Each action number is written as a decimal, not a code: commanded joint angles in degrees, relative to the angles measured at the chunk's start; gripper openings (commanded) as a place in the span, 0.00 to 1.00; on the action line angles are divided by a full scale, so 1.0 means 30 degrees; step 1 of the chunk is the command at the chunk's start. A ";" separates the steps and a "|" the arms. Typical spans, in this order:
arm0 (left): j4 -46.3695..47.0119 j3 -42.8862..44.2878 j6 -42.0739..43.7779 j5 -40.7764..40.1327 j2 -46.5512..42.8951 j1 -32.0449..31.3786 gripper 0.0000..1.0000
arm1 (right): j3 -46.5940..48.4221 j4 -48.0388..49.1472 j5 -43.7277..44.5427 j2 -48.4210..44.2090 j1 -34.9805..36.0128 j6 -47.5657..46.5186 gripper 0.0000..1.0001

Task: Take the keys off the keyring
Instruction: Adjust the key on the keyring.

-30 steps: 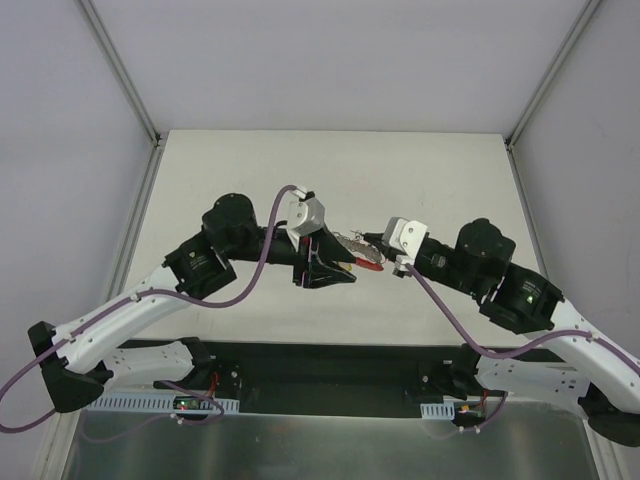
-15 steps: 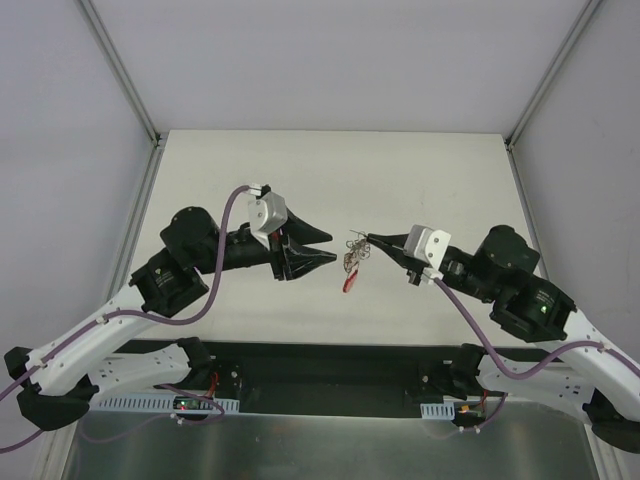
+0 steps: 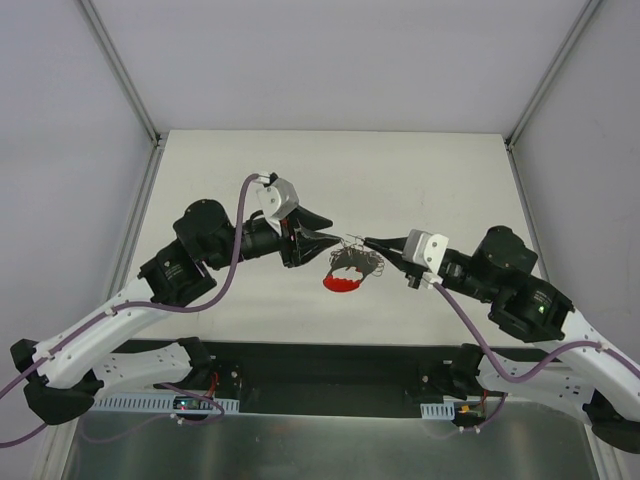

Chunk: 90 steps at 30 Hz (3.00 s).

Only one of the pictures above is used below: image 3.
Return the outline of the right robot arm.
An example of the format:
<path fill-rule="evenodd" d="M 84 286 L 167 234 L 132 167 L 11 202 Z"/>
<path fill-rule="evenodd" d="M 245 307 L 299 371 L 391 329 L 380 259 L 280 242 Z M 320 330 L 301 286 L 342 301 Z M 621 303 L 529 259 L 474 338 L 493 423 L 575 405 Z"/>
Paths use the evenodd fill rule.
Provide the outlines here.
<path fill-rule="evenodd" d="M 458 398 L 477 389 L 524 397 L 580 420 L 619 450 L 638 453 L 638 363 L 565 294 L 533 275 L 538 256 L 510 228 L 490 228 L 471 255 L 450 248 L 443 235 L 420 230 L 402 238 L 367 237 L 364 244 L 403 272 L 410 287 L 438 291 L 472 334 L 474 343 L 461 346 L 439 389 Z M 491 322 L 545 358 L 532 364 L 497 355 L 454 293 L 487 304 Z"/>

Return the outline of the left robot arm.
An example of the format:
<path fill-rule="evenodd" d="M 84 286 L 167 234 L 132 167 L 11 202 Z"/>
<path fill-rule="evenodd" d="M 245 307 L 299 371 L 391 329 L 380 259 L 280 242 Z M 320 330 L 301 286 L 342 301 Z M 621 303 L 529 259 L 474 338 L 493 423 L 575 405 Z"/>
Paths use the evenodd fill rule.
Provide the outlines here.
<path fill-rule="evenodd" d="M 111 394 L 162 383 L 204 387 L 211 357 L 196 337 L 138 354 L 116 350 L 171 314 L 213 307 L 230 289 L 242 261 L 277 253 L 287 268 L 309 263 L 339 243 L 327 231 L 332 224 L 300 206 L 286 215 L 267 217 L 260 211 L 231 222 L 215 200 L 191 204 L 173 225 L 175 240 L 113 298 L 49 340 L 22 339 L 12 346 L 29 409 L 45 425 L 56 426 Z"/>

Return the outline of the red handled key organizer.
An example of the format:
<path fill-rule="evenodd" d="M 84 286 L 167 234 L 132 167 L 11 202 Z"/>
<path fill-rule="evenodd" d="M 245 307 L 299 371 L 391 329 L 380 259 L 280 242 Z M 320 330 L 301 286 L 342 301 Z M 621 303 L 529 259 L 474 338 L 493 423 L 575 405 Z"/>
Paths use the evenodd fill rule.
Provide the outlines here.
<path fill-rule="evenodd" d="M 385 260 L 365 246 L 363 237 L 348 234 L 347 239 L 330 252 L 329 265 L 322 284 L 333 293 L 343 294 L 356 291 L 369 277 L 380 277 Z"/>

